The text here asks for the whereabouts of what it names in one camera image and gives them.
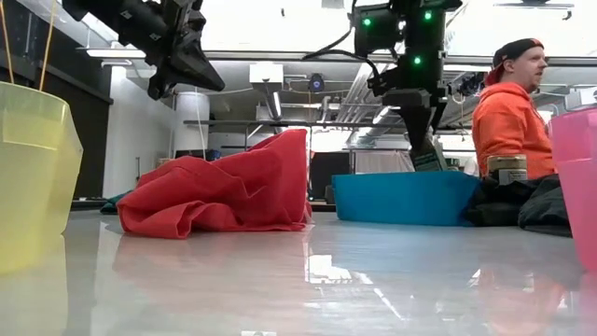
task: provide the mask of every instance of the red cloth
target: red cloth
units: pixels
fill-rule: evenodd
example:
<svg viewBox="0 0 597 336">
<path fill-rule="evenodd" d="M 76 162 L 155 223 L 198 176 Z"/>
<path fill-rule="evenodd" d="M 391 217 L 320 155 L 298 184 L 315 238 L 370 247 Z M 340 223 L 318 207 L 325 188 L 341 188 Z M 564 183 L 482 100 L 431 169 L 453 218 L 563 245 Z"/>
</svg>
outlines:
<svg viewBox="0 0 597 336">
<path fill-rule="evenodd" d="M 118 202 L 126 232 L 184 239 L 191 230 L 300 231 L 307 203 L 306 131 L 275 135 L 218 161 L 183 157 L 141 177 Z"/>
</svg>

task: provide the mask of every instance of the ceiling light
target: ceiling light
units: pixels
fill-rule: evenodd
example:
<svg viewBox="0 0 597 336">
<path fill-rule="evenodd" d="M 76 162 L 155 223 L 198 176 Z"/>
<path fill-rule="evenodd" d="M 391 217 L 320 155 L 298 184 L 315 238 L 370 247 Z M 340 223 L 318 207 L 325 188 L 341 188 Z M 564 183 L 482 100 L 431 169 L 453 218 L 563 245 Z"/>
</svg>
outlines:
<svg viewBox="0 0 597 336">
<path fill-rule="evenodd" d="M 144 59 L 146 54 L 139 49 L 86 49 L 93 58 L 101 59 Z"/>
</svg>

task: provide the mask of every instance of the ear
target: ear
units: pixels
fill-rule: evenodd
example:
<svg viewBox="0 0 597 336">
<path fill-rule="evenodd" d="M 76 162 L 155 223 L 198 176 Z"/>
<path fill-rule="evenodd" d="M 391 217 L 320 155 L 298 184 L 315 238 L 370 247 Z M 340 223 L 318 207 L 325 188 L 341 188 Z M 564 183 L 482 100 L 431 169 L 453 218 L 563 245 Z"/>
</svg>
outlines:
<svg viewBox="0 0 597 336">
<path fill-rule="evenodd" d="M 514 72 L 514 61 L 513 60 L 505 60 L 504 61 L 504 71 L 507 73 Z"/>
</svg>

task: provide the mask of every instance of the blue plastic bin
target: blue plastic bin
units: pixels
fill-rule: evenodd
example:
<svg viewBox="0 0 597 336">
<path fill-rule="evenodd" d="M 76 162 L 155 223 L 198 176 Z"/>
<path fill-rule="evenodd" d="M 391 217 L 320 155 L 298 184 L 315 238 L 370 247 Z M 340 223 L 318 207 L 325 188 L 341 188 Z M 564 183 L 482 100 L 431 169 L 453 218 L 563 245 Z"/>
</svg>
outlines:
<svg viewBox="0 0 597 336">
<path fill-rule="evenodd" d="M 462 218 L 480 180 L 461 172 L 335 175 L 341 220 L 467 226 Z"/>
</svg>

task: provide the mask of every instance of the translucent yellow cup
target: translucent yellow cup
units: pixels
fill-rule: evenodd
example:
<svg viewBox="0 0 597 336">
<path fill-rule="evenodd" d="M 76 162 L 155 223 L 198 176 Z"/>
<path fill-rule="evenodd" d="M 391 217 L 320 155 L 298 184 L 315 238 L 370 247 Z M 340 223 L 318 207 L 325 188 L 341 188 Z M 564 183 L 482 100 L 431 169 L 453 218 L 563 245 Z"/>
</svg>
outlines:
<svg viewBox="0 0 597 336">
<path fill-rule="evenodd" d="M 0 82 L 0 273 L 33 265 L 53 248 L 82 156 L 65 101 Z"/>
</svg>

